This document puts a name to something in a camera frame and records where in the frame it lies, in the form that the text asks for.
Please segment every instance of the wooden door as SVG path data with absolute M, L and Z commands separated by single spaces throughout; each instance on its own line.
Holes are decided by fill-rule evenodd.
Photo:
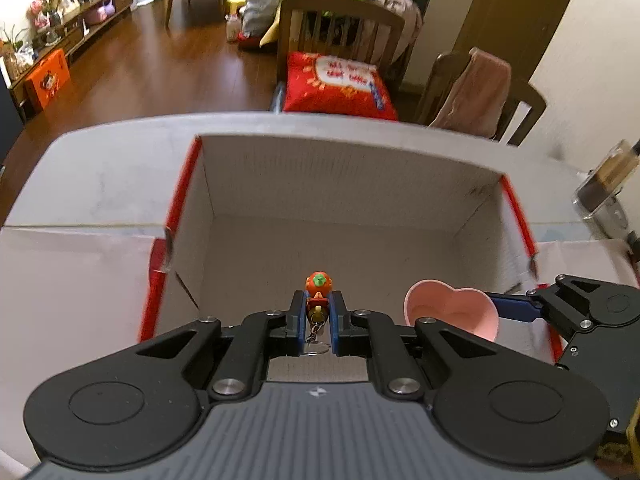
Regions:
M 477 46 L 511 63 L 528 80 L 558 28 L 569 0 L 473 0 L 454 49 Z

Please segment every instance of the pink bowl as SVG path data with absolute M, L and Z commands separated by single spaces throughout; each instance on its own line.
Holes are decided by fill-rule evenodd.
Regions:
M 419 317 L 434 317 L 488 341 L 498 335 L 494 302 L 475 288 L 452 288 L 438 280 L 422 280 L 404 298 L 404 320 L 413 326 Z

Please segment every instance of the yellow stool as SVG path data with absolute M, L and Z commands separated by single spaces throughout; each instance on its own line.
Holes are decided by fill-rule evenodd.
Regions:
M 237 14 L 238 9 L 246 5 L 246 0 L 226 0 L 227 14 Z

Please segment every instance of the chair backrest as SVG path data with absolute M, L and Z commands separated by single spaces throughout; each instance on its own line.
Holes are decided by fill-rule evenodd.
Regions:
M 302 12 L 302 22 L 300 23 L 297 42 L 295 40 L 291 41 L 291 23 L 294 11 Z M 326 37 L 321 40 L 322 17 L 326 12 L 331 17 Z M 311 21 L 309 14 L 313 16 L 313 13 L 315 13 L 313 31 L 308 37 L 307 28 Z M 372 22 L 373 24 L 370 34 L 363 34 L 365 22 Z M 391 65 L 393 54 L 404 28 L 404 18 L 402 16 L 398 16 L 379 4 L 368 1 L 283 0 L 280 6 L 280 35 L 278 37 L 278 81 L 286 81 L 287 79 L 287 54 L 290 50 L 317 52 L 370 63 L 380 25 L 389 29 L 385 49 L 378 63 L 378 71 L 384 77 L 386 70 Z M 351 41 L 350 36 L 352 34 L 350 32 L 354 30 L 355 34 L 353 41 Z M 334 41 L 334 38 L 337 40 L 338 36 L 340 37 L 339 43 Z
M 463 52 L 449 52 L 438 56 L 418 103 L 414 116 L 415 123 L 428 125 L 433 122 L 447 100 L 453 83 L 462 75 L 469 60 L 469 54 Z M 545 99 L 533 86 L 524 79 L 512 79 L 509 95 L 493 136 L 494 140 L 502 138 L 520 103 L 529 105 L 530 109 L 507 142 L 514 146 L 520 145 L 546 109 Z

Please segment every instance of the wooden floor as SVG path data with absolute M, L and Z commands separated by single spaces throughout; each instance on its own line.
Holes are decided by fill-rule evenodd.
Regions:
M 267 110 L 275 55 L 226 42 L 216 0 L 174 0 L 140 7 L 105 31 L 70 68 L 71 81 L 31 119 L 5 160 L 0 224 L 52 140 L 69 131 L 126 119 Z

